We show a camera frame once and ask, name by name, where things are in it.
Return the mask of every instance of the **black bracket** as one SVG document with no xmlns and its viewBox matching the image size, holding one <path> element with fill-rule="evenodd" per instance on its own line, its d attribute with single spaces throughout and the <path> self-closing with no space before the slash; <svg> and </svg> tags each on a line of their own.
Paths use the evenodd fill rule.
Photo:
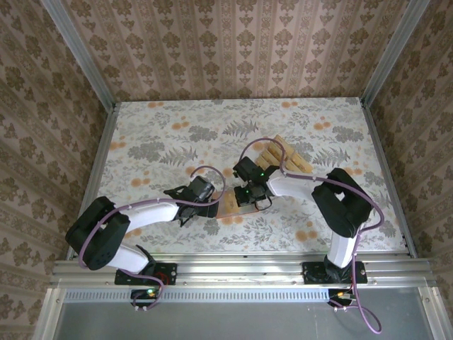
<svg viewBox="0 0 453 340">
<path fill-rule="evenodd" d="M 137 245 L 148 258 L 149 262 L 146 267 L 139 273 L 140 275 L 152 276 L 161 280 L 164 285 L 175 285 L 176 277 L 178 276 L 178 264 L 176 263 L 164 263 L 156 262 L 153 256 L 144 249 L 143 247 Z M 116 285 L 157 285 L 158 283 L 152 279 L 146 278 L 135 278 L 133 276 L 127 275 L 121 270 L 116 271 L 115 275 L 115 284 Z"/>
<path fill-rule="evenodd" d="M 325 262 L 304 262 L 302 263 L 302 275 L 304 277 L 305 285 L 319 285 L 319 284 L 332 284 L 332 283 L 352 283 L 352 266 L 349 265 L 334 276 L 329 273 L 326 268 Z M 355 262 L 355 279 L 357 283 L 368 283 L 367 272 L 363 262 Z"/>
</svg>

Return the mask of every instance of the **patterned wallpaper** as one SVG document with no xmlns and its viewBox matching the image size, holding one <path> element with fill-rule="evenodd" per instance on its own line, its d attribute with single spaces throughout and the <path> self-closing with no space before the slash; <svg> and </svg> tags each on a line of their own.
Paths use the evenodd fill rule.
<svg viewBox="0 0 453 340">
<path fill-rule="evenodd" d="M 116 101 L 360 96 L 408 0 L 63 0 Z"/>
<path fill-rule="evenodd" d="M 406 219 L 453 319 L 453 1 L 431 1 L 372 113 Z"/>
<path fill-rule="evenodd" d="M 39 1 L 0 1 L 0 339 L 29 339 L 104 124 Z"/>
</svg>

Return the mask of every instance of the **black mounting base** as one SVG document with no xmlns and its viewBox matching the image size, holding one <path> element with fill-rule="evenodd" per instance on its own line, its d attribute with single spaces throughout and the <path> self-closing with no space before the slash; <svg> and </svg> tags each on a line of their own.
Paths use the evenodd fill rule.
<svg viewBox="0 0 453 340">
<path fill-rule="evenodd" d="M 329 276 L 326 272 L 326 265 L 324 262 L 304 262 L 302 263 L 302 275 L 304 277 L 305 285 L 318 285 L 329 283 L 352 283 L 352 269 L 344 273 L 341 280 L 336 280 Z M 357 283 L 368 283 L 367 273 L 363 262 L 355 262 L 355 278 Z"/>
<path fill-rule="evenodd" d="M 140 275 L 153 276 L 161 280 L 164 285 L 175 285 L 176 276 L 178 275 L 178 265 L 176 263 L 156 263 L 154 266 L 146 269 Z M 158 285 L 154 280 L 143 278 L 134 278 L 118 270 L 115 275 L 116 285 Z"/>
</svg>

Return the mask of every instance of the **wooden block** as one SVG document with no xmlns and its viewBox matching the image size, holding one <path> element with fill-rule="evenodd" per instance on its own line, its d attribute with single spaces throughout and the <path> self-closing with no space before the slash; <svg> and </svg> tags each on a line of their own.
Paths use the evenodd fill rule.
<svg viewBox="0 0 453 340">
<path fill-rule="evenodd" d="M 270 165 L 280 165 L 280 160 L 276 159 L 268 150 L 264 150 L 261 156 Z"/>
<path fill-rule="evenodd" d="M 313 171 L 313 167 L 310 165 L 310 163 L 303 159 L 300 154 L 297 154 L 296 152 L 293 154 L 294 148 L 291 147 L 288 143 L 286 143 L 284 139 L 282 139 L 279 135 L 276 135 L 275 140 L 277 140 L 283 145 L 285 152 L 288 154 L 289 157 L 291 157 L 290 159 L 294 162 L 294 164 L 296 164 L 296 166 L 302 172 L 310 174 Z"/>
<path fill-rule="evenodd" d="M 261 168 L 263 168 L 263 170 L 266 170 L 270 166 L 270 164 L 263 158 L 263 156 L 259 156 L 255 160 L 255 164 L 258 166 L 261 166 Z"/>
<path fill-rule="evenodd" d="M 280 160 L 282 158 L 282 150 L 279 148 L 278 145 L 276 145 L 275 143 L 269 143 L 269 146 L 268 146 L 268 151 L 274 156 L 274 158 L 276 158 L 278 160 L 278 162 L 280 163 Z"/>
</svg>

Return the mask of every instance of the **aluminum frame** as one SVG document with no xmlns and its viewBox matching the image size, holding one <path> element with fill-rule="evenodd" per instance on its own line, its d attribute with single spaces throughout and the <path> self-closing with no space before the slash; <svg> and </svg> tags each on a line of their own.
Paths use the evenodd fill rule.
<svg viewBox="0 0 453 340">
<path fill-rule="evenodd" d="M 64 41 L 76 58 L 77 63 L 80 65 L 80 68 L 96 92 L 105 110 L 108 113 L 111 112 L 115 105 L 115 99 L 91 57 L 90 52 L 80 38 L 63 3 L 60 0 L 42 0 L 42 4 L 47 12 L 49 12 L 50 17 L 54 21 L 58 31 L 62 34 Z"/>
<path fill-rule="evenodd" d="M 449 323 L 442 299 L 438 295 L 438 289 L 435 287 L 435 278 L 430 271 L 427 259 L 414 259 L 417 257 L 417 254 L 396 194 L 396 189 L 391 180 L 384 151 L 379 143 L 379 136 L 377 135 L 369 108 L 363 104 L 362 107 L 369 127 L 369 133 L 383 170 L 386 185 L 389 189 L 389 195 L 395 207 L 396 216 L 403 229 L 403 235 L 408 245 L 408 252 L 373 251 L 359 253 L 358 259 L 359 261 L 365 262 L 369 278 L 369 283 L 360 285 L 360 289 L 419 287 L 420 296 L 430 294 L 429 299 L 431 303 L 424 303 L 423 306 L 425 307 L 433 334 L 439 336 L 439 339 L 449 339 L 449 334 L 453 334 L 452 327 Z M 106 121 L 81 206 L 81 213 L 97 196 L 119 111 L 120 103 L 115 105 L 115 109 Z M 178 263 L 179 279 L 177 280 L 176 290 L 184 291 L 193 288 L 204 290 L 213 288 L 238 290 L 248 288 L 265 291 L 268 289 L 288 290 L 297 288 L 307 290 L 327 287 L 326 285 L 304 285 L 301 273 L 301 263 L 303 261 L 322 261 L 325 256 L 324 253 L 261 252 L 153 255 L 157 261 Z M 73 260 L 74 258 L 74 250 L 70 249 L 67 259 Z M 33 338 L 53 338 L 62 303 L 64 303 L 64 297 L 68 290 L 72 288 L 83 288 L 92 291 L 118 289 L 118 286 L 114 285 L 114 272 L 115 270 L 113 268 L 103 268 L 96 272 L 90 272 L 80 268 L 76 261 L 58 261 L 55 264 L 54 275 L 51 278 L 50 288 L 47 290 Z M 329 285 L 328 287 L 344 288 L 345 286 Z"/>
<path fill-rule="evenodd" d="M 157 254 L 162 262 L 178 264 L 176 285 L 172 293 L 194 290 L 243 292 L 249 289 L 257 294 L 268 292 L 322 292 L 325 288 L 347 288 L 348 285 L 305 285 L 302 262 L 321 261 L 325 254 Z M 435 339 L 451 339 L 452 326 L 437 289 L 435 277 L 427 259 L 414 259 L 407 254 L 359 253 L 367 270 L 368 283 L 360 289 L 419 288 L 420 299 Z M 88 271 L 76 261 L 58 261 L 50 280 L 44 307 L 38 320 L 34 339 L 52 339 L 55 334 L 64 298 L 74 289 L 102 295 L 111 292 L 129 292 L 131 286 L 114 284 L 115 269 L 102 268 Z M 118 295 L 118 302 L 124 296 Z"/>
<path fill-rule="evenodd" d="M 80 206 L 79 217 L 87 209 L 87 207 L 98 197 L 99 186 L 101 185 L 102 174 L 104 172 L 105 161 L 107 160 L 108 149 L 110 143 L 112 142 L 113 133 L 116 128 L 116 120 L 121 109 L 121 103 L 115 104 L 112 113 L 108 115 L 105 122 L 104 130 L 102 132 L 102 137 L 99 142 L 98 151 L 93 162 L 93 168 L 91 169 L 90 178 L 86 184 L 86 190 L 84 194 L 84 199 Z M 75 252 L 69 247 L 69 250 L 66 255 L 66 260 L 72 260 L 74 258 Z"/>
<path fill-rule="evenodd" d="M 390 74 L 399 55 L 411 36 L 415 26 L 420 20 L 430 0 L 411 0 L 409 2 L 403 17 L 401 18 L 394 34 L 391 36 L 389 44 L 386 46 L 384 53 L 379 60 L 376 69 L 374 69 L 367 87 L 362 94 L 362 100 L 370 106 L 376 98 L 379 90 Z"/>
<path fill-rule="evenodd" d="M 413 243 L 411 232 L 409 230 L 406 217 L 404 216 L 403 207 L 401 207 L 401 202 L 398 198 L 398 193 L 396 192 L 396 187 L 393 178 L 391 177 L 391 172 L 389 164 L 387 163 L 387 158 L 385 157 L 384 149 L 382 148 L 381 139 L 377 133 L 376 125 L 374 124 L 373 117 L 369 106 L 364 102 L 360 101 L 362 104 L 363 114 L 365 120 L 367 121 L 369 135 L 373 141 L 374 149 L 376 151 L 377 159 L 382 169 L 382 174 L 384 175 L 385 184 L 389 190 L 389 196 L 391 204 L 394 207 L 395 216 L 398 218 L 398 223 L 400 225 L 403 237 L 406 240 L 406 246 L 408 247 L 409 254 L 412 257 L 418 257 L 417 250 L 415 249 L 415 244 Z"/>
</svg>

